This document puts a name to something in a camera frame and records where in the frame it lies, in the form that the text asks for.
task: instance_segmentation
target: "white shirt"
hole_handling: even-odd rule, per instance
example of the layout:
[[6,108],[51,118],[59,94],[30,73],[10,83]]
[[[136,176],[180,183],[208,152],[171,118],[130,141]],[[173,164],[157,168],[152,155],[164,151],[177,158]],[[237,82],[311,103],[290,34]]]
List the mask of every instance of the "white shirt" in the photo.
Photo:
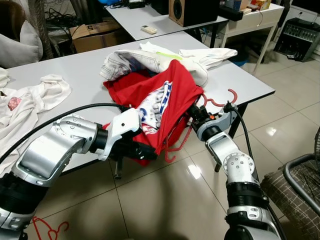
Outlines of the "white shirt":
[[[39,85],[19,90],[3,87],[0,91],[6,95],[0,96],[0,156],[2,156],[35,127],[38,113],[48,111],[60,104],[69,96],[71,88],[61,76],[50,74],[42,77]],[[10,110],[8,103],[12,97],[21,99],[21,102],[16,108]],[[19,146],[0,164],[0,177],[10,172],[19,158],[19,151],[23,151],[25,147],[23,144]]]

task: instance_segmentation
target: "white cloth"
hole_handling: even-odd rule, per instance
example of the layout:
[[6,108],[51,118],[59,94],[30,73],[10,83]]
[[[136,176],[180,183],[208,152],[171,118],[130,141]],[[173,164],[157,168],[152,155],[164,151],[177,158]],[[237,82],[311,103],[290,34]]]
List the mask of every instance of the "white cloth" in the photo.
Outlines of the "white cloth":
[[208,70],[221,64],[223,60],[236,56],[238,52],[229,48],[207,48],[195,50],[180,49],[179,54],[185,58],[192,58]]
[[[0,156],[35,127],[38,113],[59,105],[71,93],[69,84],[59,75],[44,76],[40,82],[39,85],[19,90],[0,88],[6,94],[0,96]],[[21,99],[21,102],[11,111],[8,103],[12,97]],[[11,170],[19,158],[20,148],[22,145],[0,164],[0,177]]]
[[209,68],[238,54],[236,50],[228,48],[181,49],[177,54],[150,42],[140,43],[140,48],[141,50],[117,50],[111,53],[105,58],[100,75],[107,81],[114,81],[120,76],[142,69],[162,73],[176,59],[191,73],[195,84],[204,87],[208,81]]
[[10,81],[8,71],[0,67],[0,88],[3,88]]
[[150,53],[164,53],[182,58],[188,58],[189,60],[193,60],[195,63],[199,63],[207,70],[212,67],[218,66],[223,62],[223,60],[234,57],[238,54],[237,50],[229,48],[204,48],[193,50],[180,49],[179,54],[177,54],[166,48],[154,45],[150,42],[147,42],[145,44],[140,43],[140,48],[143,51]]
[[101,67],[100,75],[107,81],[114,81],[120,76],[143,69],[157,74],[167,70],[173,59],[179,60],[191,73],[195,84],[203,87],[208,80],[208,71],[192,59],[176,55],[153,53],[142,50],[117,50],[107,56]]

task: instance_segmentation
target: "cushion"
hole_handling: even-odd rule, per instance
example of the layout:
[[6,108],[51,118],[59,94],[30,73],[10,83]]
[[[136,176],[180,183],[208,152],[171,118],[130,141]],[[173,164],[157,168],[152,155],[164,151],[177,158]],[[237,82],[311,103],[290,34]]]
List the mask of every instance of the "cushion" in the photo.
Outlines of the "cushion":
[[38,46],[38,61],[44,54],[42,42],[34,27],[26,20],[24,21],[20,32],[20,43],[29,46]]
[[13,68],[39,61],[39,47],[22,44],[0,34],[0,67]]
[[[290,170],[294,180],[320,204],[320,175],[315,160],[309,160]],[[262,189],[298,229],[304,240],[320,239],[320,216],[296,193],[285,179],[283,167],[267,174]]]

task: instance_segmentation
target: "white table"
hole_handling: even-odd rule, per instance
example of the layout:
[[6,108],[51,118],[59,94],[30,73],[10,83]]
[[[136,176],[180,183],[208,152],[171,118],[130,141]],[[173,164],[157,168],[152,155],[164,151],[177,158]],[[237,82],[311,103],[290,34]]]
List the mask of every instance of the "white table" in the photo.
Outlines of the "white table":
[[243,15],[242,20],[229,21],[220,34],[223,35],[221,48],[224,48],[227,42],[227,38],[241,35],[249,32],[254,32],[261,29],[270,29],[269,35],[264,43],[259,59],[253,70],[253,75],[256,73],[270,43],[270,40],[274,34],[275,29],[278,26],[281,14],[284,10],[283,6],[279,6],[271,3],[269,9],[263,11],[254,11],[246,15]]
[[[110,103],[112,99],[107,89],[102,85],[104,79],[99,75],[105,57],[118,49],[138,49],[139,43],[150,41],[152,44],[167,48],[173,52],[179,49],[204,49],[207,48],[201,42],[189,36],[185,32],[178,32],[148,40],[130,42],[98,50],[83,52],[70,56],[64,56],[51,60],[41,61],[28,65],[10,68],[9,75],[13,78],[7,88],[20,89],[37,85],[40,78],[48,74],[63,76],[71,88],[70,96],[50,111],[40,113],[37,125],[66,112],[72,108],[94,103]],[[236,104],[245,110],[248,103],[256,101],[275,92],[274,89],[264,84],[254,76],[245,72],[235,64],[225,61],[218,67],[209,71],[209,81],[204,90],[209,98],[214,98],[218,103],[226,103],[232,98],[228,89],[232,88],[238,94]],[[219,107],[211,106],[209,111],[216,113]],[[114,116],[119,114],[117,108],[99,107],[81,111],[78,113],[87,120],[96,123],[109,123]],[[97,159],[92,153],[74,154],[70,164],[64,171],[70,171]]]
[[[228,19],[218,16],[216,21],[182,27],[169,19],[169,15],[161,15],[150,5],[145,7],[130,9],[128,7],[110,8],[106,7],[111,16],[133,37],[134,40],[154,38],[166,34],[182,32],[184,30],[200,28],[206,25],[225,23]],[[148,25],[157,29],[156,34],[149,34],[140,28]]]

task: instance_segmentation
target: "black cable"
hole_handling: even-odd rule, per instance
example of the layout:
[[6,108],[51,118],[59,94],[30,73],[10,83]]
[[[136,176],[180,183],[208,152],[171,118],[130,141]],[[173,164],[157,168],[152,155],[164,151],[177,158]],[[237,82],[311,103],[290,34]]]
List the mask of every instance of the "black cable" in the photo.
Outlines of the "black cable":
[[65,28],[69,29],[81,25],[81,20],[77,16],[62,14],[51,7],[49,8],[49,11],[45,11],[44,13],[48,15],[45,19],[47,27],[53,25],[62,29],[70,40],[72,39],[73,34],[71,35]]
[[281,223],[280,223],[280,221],[279,221],[276,213],[274,212],[274,210],[273,210],[272,207],[270,206],[270,204],[268,204],[267,208],[268,208],[268,210],[269,210],[269,212],[270,212],[273,220],[275,221],[275,227],[276,227],[276,229],[277,229],[278,232],[279,232],[280,238],[281,238],[282,240],[287,240],[287,236],[286,236],[286,234],[285,234],[285,231],[284,231],[284,229],[282,228],[282,225],[281,225]]
[[84,105],[80,106],[77,108],[74,108],[70,111],[66,111],[58,116],[55,116],[51,118],[48,121],[45,121],[44,123],[40,124],[39,126],[35,127],[32,129],[30,132],[28,132],[26,135],[24,135],[22,138],[19,139],[14,145],[12,145],[1,157],[0,157],[0,164],[10,155],[10,153],[15,150],[17,147],[19,147],[20,144],[22,144],[25,140],[27,140],[29,137],[31,137],[33,134],[35,134],[37,131],[43,129],[45,126],[67,116],[70,114],[73,114],[75,112],[85,110],[85,109],[90,109],[90,108],[95,108],[95,107],[116,107],[119,108],[121,112],[129,109],[128,107],[116,104],[116,103],[94,103],[94,104],[89,104],[89,105]]
[[71,35],[71,38],[75,35],[76,31],[77,31],[78,28],[80,28],[80,27],[81,27],[81,25],[79,25],[79,26],[77,26],[77,27],[75,28],[74,32],[73,32],[72,35]]
[[242,118],[241,114],[238,112],[238,110],[235,107],[233,108],[233,111],[238,115],[238,118],[240,119],[240,122],[242,124],[244,135],[245,135],[246,145],[248,147],[249,156],[252,159],[254,159],[254,156],[253,156],[252,150],[251,150],[251,145],[250,145],[250,140],[249,140],[249,135],[248,135],[248,129],[246,127],[245,121],[244,121],[244,119]]

